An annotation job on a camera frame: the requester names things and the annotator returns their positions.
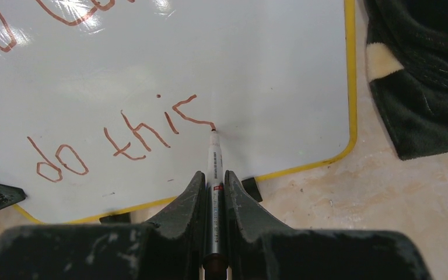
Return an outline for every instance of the red handwriting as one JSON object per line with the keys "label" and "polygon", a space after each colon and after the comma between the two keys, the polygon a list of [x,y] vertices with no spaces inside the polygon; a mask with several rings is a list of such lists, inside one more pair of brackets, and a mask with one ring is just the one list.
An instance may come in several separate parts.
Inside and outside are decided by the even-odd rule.
{"label": "red handwriting", "polygon": [[0,50],[5,52],[5,53],[7,53],[8,51],[10,51],[16,45],[16,39],[15,39],[15,36],[13,35],[13,33],[11,32],[11,29],[9,28],[8,23],[6,22],[6,20],[2,16],[1,12],[0,12],[0,21],[4,25],[4,29],[6,30],[6,33],[8,34],[8,36],[9,36],[9,38],[11,40],[11,42],[6,47],[1,47],[0,46]]}
{"label": "red handwriting", "polygon": [[116,149],[116,153],[113,154],[113,156],[118,156],[118,155],[123,155],[131,160],[141,160],[146,158],[146,156],[141,156],[141,157],[132,157],[130,155],[128,155],[125,151],[131,146],[131,142],[128,142],[126,144],[126,146],[124,146],[124,148],[119,149],[119,147],[116,145],[116,143],[114,142],[114,140],[111,138],[111,136],[109,135],[109,132],[107,130],[107,127],[104,127],[104,135],[106,136],[107,140],[109,140],[109,142],[111,142],[111,144],[115,147]]}
{"label": "red handwriting", "polygon": [[159,133],[157,131],[155,131],[155,129],[151,128],[150,126],[148,126],[147,124],[145,124],[144,122],[140,123],[136,128],[133,128],[133,126],[131,126],[130,122],[128,121],[128,118],[126,117],[126,115],[123,114],[123,111],[121,111],[121,115],[122,118],[124,119],[124,122],[126,123],[126,125],[128,126],[128,128],[130,128],[131,132],[133,132],[133,135],[140,140],[140,142],[142,142],[142,145],[145,147],[145,149],[147,151],[152,151],[152,149],[146,144],[145,140],[143,139],[142,135],[140,135],[138,133],[138,131],[142,128],[145,127],[146,129],[148,129],[150,132],[152,132],[155,137],[157,137],[157,139],[159,139],[159,141],[164,144],[164,146],[171,148],[171,146],[169,146],[166,141],[164,141],[164,139],[162,139],[162,137],[160,137]]}
{"label": "red handwriting", "polygon": [[[85,21],[87,21],[88,19],[90,19],[97,11],[107,11],[109,9],[111,9],[116,3],[116,0],[109,0],[109,2],[105,5],[102,5],[100,2],[98,2],[97,0],[90,0],[93,4],[93,7],[91,9],[89,9],[84,15],[77,15],[77,18],[75,20],[72,21],[68,21],[66,19],[64,19],[63,17],[61,17],[60,15],[56,15],[53,11],[51,11],[51,9],[49,9],[47,7],[47,5],[44,4],[43,0],[35,0],[40,7],[47,13],[49,14],[53,19],[64,23],[67,26],[77,26]],[[58,2],[70,2],[71,0],[64,0],[64,1],[58,1]],[[127,0],[130,3],[134,3],[135,0]],[[13,35],[13,33],[11,32],[11,29],[9,28],[8,23],[6,22],[6,20],[4,19],[4,17],[2,16],[1,12],[0,12],[0,21],[2,22],[4,29],[6,30],[6,33],[8,34],[9,38],[10,38],[10,43],[5,46],[2,47],[0,46],[0,50],[7,53],[9,52],[15,45],[16,45],[16,39]]]}
{"label": "red handwriting", "polygon": [[[59,167],[57,167],[55,164],[53,164],[49,159],[46,158],[46,156],[44,155],[44,153],[39,149],[39,147],[37,147],[37,145],[35,144],[35,142],[33,142],[33,140],[32,140],[31,137],[27,136],[27,139],[28,139],[28,141],[30,141],[30,143],[31,143],[31,145],[33,146],[33,148],[34,148],[34,149],[40,154],[40,156],[45,160],[45,162],[37,162],[37,174],[40,175],[40,176],[42,176],[42,177],[44,177],[45,179],[47,179],[47,180],[53,182],[53,183],[57,183],[57,182],[61,181],[61,180],[62,180],[62,170],[61,170]],[[78,171],[76,171],[76,170],[73,170],[73,169],[71,169],[66,163],[64,163],[64,161],[63,161],[63,160],[61,159],[61,157],[60,157],[61,151],[62,151],[64,148],[68,148],[68,149],[73,153],[73,155],[75,155],[76,159],[79,161],[79,163],[82,165],[82,167],[83,167],[83,169],[84,169],[83,172],[78,172]],[[64,166],[64,168],[68,169],[69,171],[71,171],[71,172],[73,172],[73,173],[75,173],[75,174],[78,174],[78,175],[81,175],[81,176],[82,176],[82,175],[86,175],[86,174],[88,174],[88,172],[89,172],[88,167],[86,167],[85,163],[84,163],[84,162],[82,161],[82,159],[78,156],[78,154],[76,153],[76,151],[75,151],[71,146],[69,146],[69,145],[62,144],[61,146],[59,146],[59,147],[57,148],[56,153],[55,153],[55,157],[57,158],[57,160],[59,161],[59,163],[60,163],[61,165]],[[50,168],[54,169],[54,170],[57,172],[57,175],[58,175],[58,178],[57,178],[57,179],[51,179],[51,178],[45,176],[44,174],[42,174],[42,173],[40,172],[40,168],[41,168],[42,165],[44,165],[44,164],[47,165],[47,166],[49,166]]]}
{"label": "red handwriting", "polygon": [[[194,94],[192,96],[190,96],[188,99],[180,101],[178,103],[176,103],[174,106],[172,106],[172,109],[184,120],[186,121],[190,121],[194,124],[204,124],[204,125],[209,125],[212,129],[215,129],[215,124],[210,122],[210,121],[200,121],[200,120],[196,120],[194,118],[188,117],[186,116],[184,113],[182,113],[179,110],[179,107],[181,105],[184,104],[188,104],[189,102],[191,102],[192,100],[194,100],[195,98],[197,98],[197,95]],[[135,136],[135,138],[143,145],[143,147],[147,150],[147,152],[151,152],[152,149],[150,148],[150,146],[146,143],[145,139],[143,138],[143,136],[140,134],[140,130],[142,128],[145,128],[147,131],[150,131],[158,140],[159,142],[164,145],[167,148],[171,148],[171,146],[169,146],[169,144],[162,138],[162,136],[160,136],[160,134],[157,132],[157,130],[153,129],[150,125],[146,124],[145,122],[140,122],[136,127],[133,127],[133,125],[130,123],[128,117],[123,113],[123,111],[121,111],[121,116],[122,119],[124,120],[124,123],[126,124],[126,126],[128,127],[128,129],[131,131],[131,133],[133,134],[133,136]],[[169,113],[164,112],[164,116],[166,117],[166,121],[169,125],[169,127],[171,128],[171,130],[173,131],[174,134],[179,134],[178,130],[176,130],[173,121],[171,119],[171,117],[169,116]],[[126,145],[124,145],[123,148],[119,148],[119,146],[116,144],[116,142],[112,139],[111,135],[109,134],[109,131],[107,129],[107,127],[104,127],[104,135],[106,136],[107,140],[109,141],[109,143],[111,143],[111,145],[116,149],[113,156],[118,156],[118,155],[123,155],[126,158],[128,158],[129,160],[142,160],[146,158],[146,155],[142,155],[142,156],[131,156],[127,153],[128,148],[131,147],[131,142],[128,142]],[[53,183],[57,183],[59,181],[62,180],[62,170],[55,164],[53,164],[45,155],[44,153],[39,149],[39,147],[37,147],[37,145],[35,144],[35,142],[33,142],[32,138],[27,136],[28,141],[30,141],[32,147],[38,152],[38,154],[44,159],[43,162],[38,162],[37,163],[37,174],[43,178],[45,178],[48,181],[51,181]],[[71,167],[69,167],[61,158],[61,152],[63,149],[69,149],[69,151],[76,157],[77,161],[82,165],[83,170],[81,171],[77,171],[72,169]],[[56,159],[59,161],[59,163],[66,168],[67,170],[80,175],[80,176],[84,176],[87,175],[89,172],[88,167],[85,165],[85,163],[83,162],[83,160],[80,158],[80,156],[78,155],[78,153],[73,149],[72,146],[66,145],[66,144],[62,144],[60,145],[55,153],[55,157]],[[47,165],[48,167],[54,169],[57,172],[57,178],[49,178],[46,175],[42,174],[42,172],[40,171],[43,165]]]}
{"label": "red handwriting", "polygon": [[73,20],[72,22],[69,22],[65,19],[63,19],[62,17],[54,14],[43,2],[42,0],[35,0],[37,1],[37,3],[40,5],[40,7],[42,7],[42,9],[44,9],[44,11],[46,13],[48,13],[50,16],[52,16],[55,20],[59,20],[60,22],[64,23],[67,26],[77,26],[80,23],[88,20],[89,18],[91,18],[93,16],[93,14],[95,12],[97,12],[97,7],[93,7],[92,9],[90,9],[88,12],[86,12],[86,14],[80,16],[79,18],[77,18],[76,20]]}
{"label": "red handwriting", "polygon": [[[178,103],[176,103],[176,105],[174,105],[172,108],[173,110],[179,115],[181,116],[184,120],[187,121],[191,121],[192,123],[195,124],[206,124],[206,125],[210,125],[210,127],[212,129],[215,129],[215,125],[214,123],[210,122],[210,121],[199,121],[199,120],[195,120],[194,118],[190,118],[187,117],[185,114],[183,114],[180,110],[179,110],[179,106],[183,105],[183,104],[187,104],[189,102],[191,102],[193,99],[197,98],[197,95],[194,94],[192,96],[190,96],[190,98],[180,101]],[[151,152],[152,149],[150,148],[150,146],[146,143],[146,141],[144,140],[144,138],[142,137],[142,135],[140,135],[139,130],[141,128],[146,128],[147,130],[149,130],[153,135],[155,135],[155,137],[157,137],[157,139],[160,141],[160,143],[162,143],[165,147],[167,148],[171,148],[171,146],[169,146],[169,144],[167,144],[167,142],[160,136],[160,134],[153,129],[152,127],[150,127],[148,124],[146,123],[140,123],[139,125],[137,125],[135,128],[131,125],[131,123],[129,122],[128,117],[123,113],[123,111],[121,111],[121,115],[122,118],[124,120],[124,122],[126,123],[126,126],[129,128],[129,130],[133,133],[133,135],[140,141],[140,143],[143,145],[143,147],[145,147],[145,149],[148,152]],[[164,116],[166,117],[166,121],[169,124],[169,127],[171,128],[171,130],[173,131],[174,134],[179,134],[178,130],[175,128],[173,121],[171,120],[171,117],[169,116],[169,114],[167,112],[164,112]],[[109,135],[109,131],[107,130],[106,127],[104,127],[104,135],[106,136],[107,140],[114,146],[114,148],[116,149],[116,152],[113,154],[113,156],[118,156],[118,155],[124,155],[126,158],[129,158],[131,160],[141,160],[146,158],[145,155],[141,156],[141,157],[132,157],[130,155],[128,155],[126,153],[126,150],[131,146],[131,142],[128,142],[122,149],[119,148],[119,146],[113,141],[113,139],[111,138],[111,136]]]}
{"label": "red handwriting", "polygon": [[196,95],[196,94],[190,96],[187,100],[183,100],[183,101],[180,101],[180,102],[176,103],[176,105],[173,106],[173,110],[174,110],[175,112],[177,112],[178,115],[180,115],[181,118],[183,118],[184,120],[191,121],[192,123],[196,123],[196,124],[208,124],[208,125],[210,125],[210,127],[214,130],[214,129],[215,129],[215,125],[214,125],[214,123],[212,123],[212,122],[210,122],[210,121],[199,121],[199,120],[195,120],[194,118],[187,117],[185,114],[183,114],[183,113],[179,110],[179,106],[181,106],[181,105],[183,105],[183,104],[187,104],[187,103],[189,103],[190,101],[192,101],[192,100],[195,99],[195,98],[197,98],[197,95]]}

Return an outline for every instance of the marker barrel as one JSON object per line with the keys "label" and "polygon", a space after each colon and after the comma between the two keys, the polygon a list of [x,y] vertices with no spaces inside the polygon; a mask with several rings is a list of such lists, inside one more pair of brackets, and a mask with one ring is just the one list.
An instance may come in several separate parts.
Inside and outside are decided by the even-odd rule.
{"label": "marker barrel", "polygon": [[224,205],[224,171],[219,135],[211,132],[206,174],[205,278],[226,279],[228,248]]}

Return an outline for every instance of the floor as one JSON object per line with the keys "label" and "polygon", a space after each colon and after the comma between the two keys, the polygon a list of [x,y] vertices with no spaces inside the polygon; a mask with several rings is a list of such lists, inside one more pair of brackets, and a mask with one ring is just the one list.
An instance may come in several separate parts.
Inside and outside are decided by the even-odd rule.
{"label": "floor", "polygon": [[[400,161],[370,97],[366,14],[357,3],[358,143],[330,166],[261,182],[262,205],[294,228],[387,229],[419,247],[435,279],[448,280],[448,153]],[[144,221],[162,206],[137,211]],[[0,211],[0,234],[30,222]]]}

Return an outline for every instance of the marker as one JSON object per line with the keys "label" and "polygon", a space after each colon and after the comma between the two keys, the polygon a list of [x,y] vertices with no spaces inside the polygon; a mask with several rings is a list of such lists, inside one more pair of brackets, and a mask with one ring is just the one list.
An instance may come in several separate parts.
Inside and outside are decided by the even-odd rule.
{"label": "marker", "polygon": [[205,280],[225,280],[228,276],[228,248],[224,206],[224,171],[219,134],[210,135],[206,174],[205,243],[203,267]]}

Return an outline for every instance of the black fleece fabric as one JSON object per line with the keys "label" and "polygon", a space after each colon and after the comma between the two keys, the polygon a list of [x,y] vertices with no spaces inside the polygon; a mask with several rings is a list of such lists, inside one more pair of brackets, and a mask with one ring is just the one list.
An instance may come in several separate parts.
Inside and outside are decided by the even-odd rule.
{"label": "black fleece fabric", "polygon": [[[448,0],[365,0],[367,51],[384,44],[402,65],[370,81],[400,159],[448,152]],[[383,59],[369,59],[370,65]]]}

